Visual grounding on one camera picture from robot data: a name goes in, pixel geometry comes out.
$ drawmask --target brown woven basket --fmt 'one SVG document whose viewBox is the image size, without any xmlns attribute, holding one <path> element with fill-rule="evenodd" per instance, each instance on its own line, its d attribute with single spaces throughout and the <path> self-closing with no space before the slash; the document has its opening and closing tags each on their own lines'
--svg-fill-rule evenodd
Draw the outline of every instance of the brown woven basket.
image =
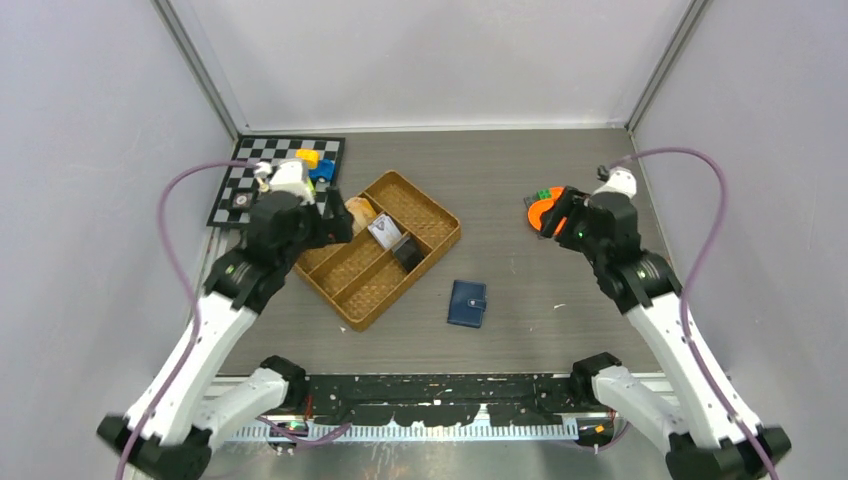
<svg viewBox="0 0 848 480">
<path fill-rule="evenodd" d="M 362 192 L 377 213 L 385 212 L 401 233 L 409 232 L 424 260 L 406 273 L 391 250 L 363 229 L 352 242 L 309 250 L 295 265 L 356 331 L 368 328 L 459 240 L 459 220 L 395 171 Z"/>
</svg>

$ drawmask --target blue wallet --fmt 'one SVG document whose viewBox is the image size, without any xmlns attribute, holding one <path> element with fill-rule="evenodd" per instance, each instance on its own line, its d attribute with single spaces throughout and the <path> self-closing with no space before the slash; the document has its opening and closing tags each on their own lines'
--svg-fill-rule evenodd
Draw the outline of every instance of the blue wallet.
<svg viewBox="0 0 848 480">
<path fill-rule="evenodd" d="M 486 284 L 454 280 L 448 323 L 480 328 L 486 311 Z"/>
</svg>

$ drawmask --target wood grain surface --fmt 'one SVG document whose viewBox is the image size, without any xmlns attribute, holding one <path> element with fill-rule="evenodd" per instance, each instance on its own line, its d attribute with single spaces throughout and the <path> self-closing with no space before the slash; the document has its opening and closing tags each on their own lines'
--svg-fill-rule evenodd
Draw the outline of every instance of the wood grain surface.
<svg viewBox="0 0 848 480">
<path fill-rule="evenodd" d="M 599 164 L 632 151 L 623 130 L 348 135 L 339 177 L 345 198 L 397 170 L 460 219 L 462 238 L 362 333 L 291 273 L 222 374 L 249 374 L 275 354 L 313 373 L 567 372 L 601 351 L 633 371 L 658 370 L 583 256 L 538 239 L 522 200 L 549 186 L 592 190 Z M 633 171 L 643 246 L 664 254 L 641 171 Z M 479 330 L 446 322 L 455 279 L 488 285 Z"/>
</svg>

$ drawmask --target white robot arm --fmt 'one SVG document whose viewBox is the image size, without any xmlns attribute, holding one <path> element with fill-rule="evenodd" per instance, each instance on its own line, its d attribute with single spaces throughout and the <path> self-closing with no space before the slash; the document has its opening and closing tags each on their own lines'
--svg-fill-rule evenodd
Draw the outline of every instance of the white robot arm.
<svg viewBox="0 0 848 480">
<path fill-rule="evenodd" d="M 200 478 L 212 452 L 239 428 L 268 410 L 296 409 L 308 394 L 306 372 L 273 356 L 239 386 L 212 401 L 203 399 L 224 359 L 283 287 L 300 254 L 353 238 L 352 217 L 338 189 L 327 190 L 327 214 L 319 213 L 300 160 L 283 162 L 268 185 L 270 192 L 250 207 L 244 242 L 213 264 L 198 300 L 196 344 L 130 450 L 129 462 L 157 480 Z M 117 453 L 192 338 L 189 326 L 141 397 L 125 414 L 101 421 L 97 434 Z"/>
<path fill-rule="evenodd" d="M 691 314 L 689 335 L 680 316 L 681 285 L 664 258 L 641 248 L 636 209 L 630 199 L 636 180 L 624 168 L 599 170 L 605 183 L 591 195 L 566 187 L 548 212 L 541 235 L 583 253 L 601 291 L 642 335 L 659 360 L 680 401 L 673 406 L 642 385 L 614 356 L 603 353 L 576 362 L 572 391 L 584 401 L 606 405 L 641 431 L 666 457 L 672 478 L 754 479 L 763 463 L 740 429 L 757 438 L 772 462 L 791 444 L 781 427 L 764 427 L 730 384 L 704 342 Z M 698 347 L 707 370 L 738 418 L 732 418 L 702 374 L 690 350 Z"/>
</svg>

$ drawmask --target checkerboard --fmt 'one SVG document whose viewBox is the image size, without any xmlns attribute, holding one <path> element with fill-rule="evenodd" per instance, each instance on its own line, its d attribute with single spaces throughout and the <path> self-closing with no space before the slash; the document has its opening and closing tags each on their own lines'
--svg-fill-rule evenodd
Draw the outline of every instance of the checkerboard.
<svg viewBox="0 0 848 480">
<path fill-rule="evenodd" d="M 327 187 L 336 185 L 339 176 L 339 167 L 344 153 L 344 138 L 241 137 L 233 149 L 232 159 L 251 165 L 260 160 L 269 161 L 276 167 L 287 158 L 295 158 L 295 152 L 300 148 L 316 150 L 321 155 L 321 159 L 331 160 L 335 164 L 333 178 L 329 182 L 315 184 L 318 210 L 324 213 Z M 258 194 L 258 188 L 253 179 L 252 168 L 228 168 L 206 224 L 210 227 L 244 228 L 250 221 L 250 214 L 243 209 L 233 208 L 234 196 L 246 194 L 253 198 Z"/>
</svg>

